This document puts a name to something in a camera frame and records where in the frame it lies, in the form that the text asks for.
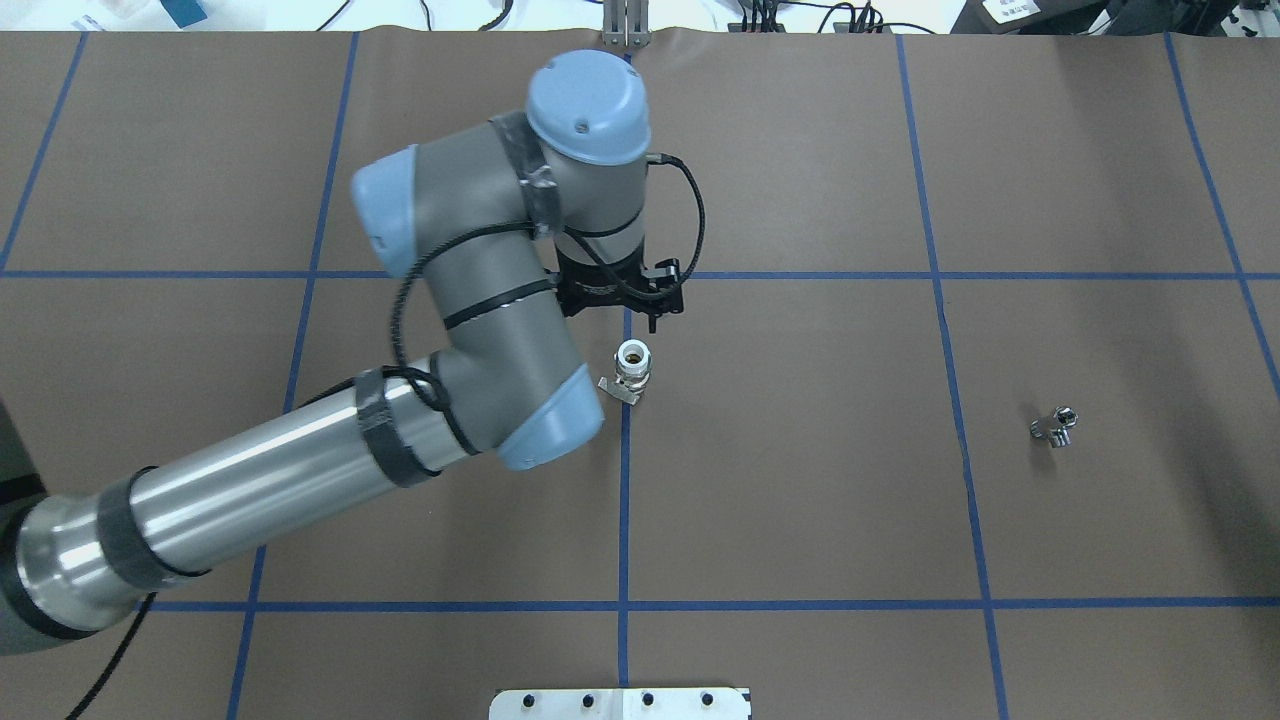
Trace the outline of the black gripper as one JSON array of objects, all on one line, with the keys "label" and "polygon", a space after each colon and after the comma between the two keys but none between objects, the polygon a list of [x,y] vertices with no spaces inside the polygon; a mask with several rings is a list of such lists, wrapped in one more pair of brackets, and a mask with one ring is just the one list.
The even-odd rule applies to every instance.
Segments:
[{"label": "black gripper", "polygon": [[[570,318],[590,307],[627,307],[644,313],[644,301],[626,295],[618,288],[618,282],[600,269],[593,260],[577,261],[561,250],[556,251],[558,272],[556,279],[556,299],[563,316]],[[607,265],[623,284],[636,291],[645,291],[643,279],[643,250],[634,250],[628,256]]]}]

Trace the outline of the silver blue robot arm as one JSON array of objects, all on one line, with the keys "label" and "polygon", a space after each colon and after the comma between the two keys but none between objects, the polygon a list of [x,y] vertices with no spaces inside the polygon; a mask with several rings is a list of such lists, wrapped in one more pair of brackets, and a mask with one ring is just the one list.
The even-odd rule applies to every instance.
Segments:
[{"label": "silver blue robot arm", "polygon": [[539,68],[522,110],[411,145],[351,186],[402,284],[425,281],[449,346],[404,356],[260,427],[95,495],[49,495],[3,415],[3,653],[82,641],[146,594],[493,452],[527,470],[603,411],[566,320],[639,307],[652,128],[639,70],[582,49]]}]

